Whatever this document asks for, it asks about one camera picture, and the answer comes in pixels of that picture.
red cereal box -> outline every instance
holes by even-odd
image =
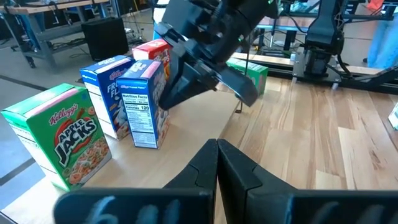
[[[170,45],[163,39],[156,39],[134,47],[132,56],[136,60],[154,59],[163,62],[166,80],[170,75]]]

red object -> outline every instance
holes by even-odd
[[[136,60],[154,59],[163,62],[166,80],[170,75],[170,49],[171,46],[163,39],[146,42],[131,50]]]
[[[367,7],[372,11],[380,10],[383,2],[384,0],[371,0]]]

kellogg's logo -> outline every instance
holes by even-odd
[[[77,110],[78,105],[76,103],[74,103],[70,108],[65,109],[62,108],[60,111],[55,112],[51,118],[49,119],[49,123],[50,125],[55,125],[59,120],[61,120],[64,117],[69,118],[70,116],[72,116],[75,111]]]
[[[109,76],[109,80],[114,80],[115,78],[121,76],[124,74],[124,72],[126,72],[127,69],[124,69],[122,71],[117,70],[115,72],[112,72],[112,74]]]

apple jacks logo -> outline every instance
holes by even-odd
[[[90,142],[96,130],[97,125],[89,117],[76,121],[68,119],[61,124],[55,135],[55,152],[62,167],[65,168],[68,165],[71,153],[78,152]]]

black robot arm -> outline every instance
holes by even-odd
[[[307,66],[304,73],[312,77],[327,77],[327,64],[332,55],[343,51],[345,0],[321,1],[318,17],[308,28],[305,37]]]
[[[248,106],[257,99],[249,78],[226,65],[265,16],[278,16],[276,0],[171,0],[156,32],[171,46],[170,79],[159,105],[167,110],[223,82]]]
[[[210,224],[217,179],[228,224],[398,223],[397,191],[299,190],[224,139],[209,139],[162,189],[93,189],[62,195],[56,224]]]

